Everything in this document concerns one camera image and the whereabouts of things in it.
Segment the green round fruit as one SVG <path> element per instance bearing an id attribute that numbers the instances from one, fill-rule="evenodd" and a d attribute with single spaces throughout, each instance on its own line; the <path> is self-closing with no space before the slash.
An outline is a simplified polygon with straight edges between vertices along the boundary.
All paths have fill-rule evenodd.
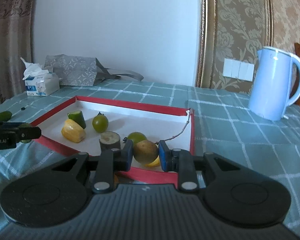
<path id="1" fill-rule="evenodd" d="M 147 140 L 147 137 L 141 132 L 132 132 L 127 137 L 128 140 L 131 140 L 134 145 L 137 143 Z"/>
<path id="2" fill-rule="evenodd" d="M 97 133 L 105 132 L 108 128 L 108 125 L 108 118 L 101 112 L 99 112 L 98 115 L 93 118 L 92 126 Z"/>

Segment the brown kiwi fruit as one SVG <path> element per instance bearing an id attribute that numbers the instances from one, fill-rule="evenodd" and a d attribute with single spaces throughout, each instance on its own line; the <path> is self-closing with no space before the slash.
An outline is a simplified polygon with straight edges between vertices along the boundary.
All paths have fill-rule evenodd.
<path id="1" fill-rule="evenodd" d="M 134 145 L 133 155 L 138 163 L 150 164 L 158 157 L 158 147 L 149 140 L 143 140 Z"/>

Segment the teal checked tablecloth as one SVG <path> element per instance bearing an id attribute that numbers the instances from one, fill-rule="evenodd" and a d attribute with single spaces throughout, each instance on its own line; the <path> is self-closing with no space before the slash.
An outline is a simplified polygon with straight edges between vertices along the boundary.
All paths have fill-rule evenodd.
<path id="1" fill-rule="evenodd" d="M 18 94 L 0 104 L 12 120 L 32 122 L 69 98 L 91 96 L 194 109 L 195 152 L 215 152 L 278 180 L 292 204 L 285 225 L 300 235 L 300 107 L 277 122 L 248 110 L 249 97 L 220 89 L 150 82 L 104 81 L 95 87 L 63 87 L 50 96 Z"/>

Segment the red shallow cardboard tray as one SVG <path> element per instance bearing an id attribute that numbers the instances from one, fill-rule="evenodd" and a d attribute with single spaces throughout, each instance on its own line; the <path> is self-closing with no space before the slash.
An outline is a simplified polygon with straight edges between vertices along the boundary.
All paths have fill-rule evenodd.
<path id="1" fill-rule="evenodd" d="M 79 143 L 71 142 L 61 134 L 68 113 L 73 111 L 82 111 L 87 125 L 86 137 Z M 100 155 L 100 135 L 92 127 L 92 120 L 98 113 L 108 118 L 109 131 L 116 132 L 121 138 L 141 132 L 152 142 L 166 140 L 170 149 L 180 148 L 194 154 L 192 109 L 88 96 L 74 96 L 34 120 L 32 125 L 42 131 L 37 142 L 64 156 L 78 152 Z"/>

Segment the green cucumber chunk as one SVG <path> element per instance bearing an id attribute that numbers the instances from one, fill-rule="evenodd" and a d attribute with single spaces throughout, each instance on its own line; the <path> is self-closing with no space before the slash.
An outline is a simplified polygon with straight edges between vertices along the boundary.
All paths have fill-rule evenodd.
<path id="1" fill-rule="evenodd" d="M 68 113 L 68 118 L 79 124 L 83 129 L 86 128 L 85 119 L 82 111 L 73 111 Z"/>

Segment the green cucumber piece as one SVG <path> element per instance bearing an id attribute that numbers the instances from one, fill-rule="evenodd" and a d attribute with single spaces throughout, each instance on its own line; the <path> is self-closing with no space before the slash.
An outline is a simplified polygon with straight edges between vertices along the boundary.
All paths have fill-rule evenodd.
<path id="1" fill-rule="evenodd" d="M 1 122 L 7 122 L 11 119 L 12 113 L 10 111 L 3 111 L 0 112 L 0 121 Z"/>

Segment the light blue electric kettle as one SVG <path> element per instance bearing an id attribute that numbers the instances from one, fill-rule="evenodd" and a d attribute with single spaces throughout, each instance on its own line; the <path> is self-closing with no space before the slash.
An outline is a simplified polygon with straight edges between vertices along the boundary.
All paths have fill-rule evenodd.
<path id="1" fill-rule="evenodd" d="M 263 47 L 257 55 L 258 68 L 248 108 L 264 119 L 278 121 L 286 108 L 300 98 L 300 81 L 296 92 L 290 95 L 294 65 L 300 76 L 300 57 L 274 47 Z"/>

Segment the white tissue pack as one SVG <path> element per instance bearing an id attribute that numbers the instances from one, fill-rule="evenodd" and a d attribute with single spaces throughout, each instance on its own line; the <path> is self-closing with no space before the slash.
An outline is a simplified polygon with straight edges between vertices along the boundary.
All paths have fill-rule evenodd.
<path id="1" fill-rule="evenodd" d="M 27 96 L 48 96 L 60 89 L 59 77 L 53 71 L 53 67 L 44 67 L 38 63 L 26 62 L 24 77 Z"/>

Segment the grey patterned paper bag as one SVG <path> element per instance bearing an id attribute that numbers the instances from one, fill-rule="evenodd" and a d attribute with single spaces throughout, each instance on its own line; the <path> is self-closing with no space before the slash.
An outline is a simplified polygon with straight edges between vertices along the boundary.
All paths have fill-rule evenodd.
<path id="1" fill-rule="evenodd" d="M 144 77 L 134 71 L 106 68 L 95 57 L 48 55 L 45 66 L 52 67 L 62 86 L 95 86 L 104 80 L 129 77 L 142 81 Z"/>

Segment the beige patterned curtain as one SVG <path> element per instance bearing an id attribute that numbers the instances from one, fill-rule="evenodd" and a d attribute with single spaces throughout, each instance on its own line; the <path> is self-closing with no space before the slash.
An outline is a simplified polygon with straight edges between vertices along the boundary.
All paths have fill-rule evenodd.
<path id="1" fill-rule="evenodd" d="M 33 0 L 0 0 L 0 104 L 25 90 L 23 60 L 31 59 Z"/>

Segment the white wall switch panel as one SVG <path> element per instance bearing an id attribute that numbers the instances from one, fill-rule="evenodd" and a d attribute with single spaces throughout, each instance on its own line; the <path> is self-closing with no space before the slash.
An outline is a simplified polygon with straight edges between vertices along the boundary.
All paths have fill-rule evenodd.
<path id="1" fill-rule="evenodd" d="M 233 59 L 224 59 L 223 76 L 242 81 L 253 81 L 254 65 Z"/>

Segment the gold picture frame moulding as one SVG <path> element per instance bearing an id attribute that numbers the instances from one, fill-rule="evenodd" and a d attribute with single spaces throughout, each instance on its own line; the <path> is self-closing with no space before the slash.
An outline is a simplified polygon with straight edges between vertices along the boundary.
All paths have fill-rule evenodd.
<path id="1" fill-rule="evenodd" d="M 272 0 L 200 0 L 199 22 L 195 85 L 249 94 L 252 82 L 224 77 L 223 64 L 256 64 L 257 51 L 273 45 Z"/>

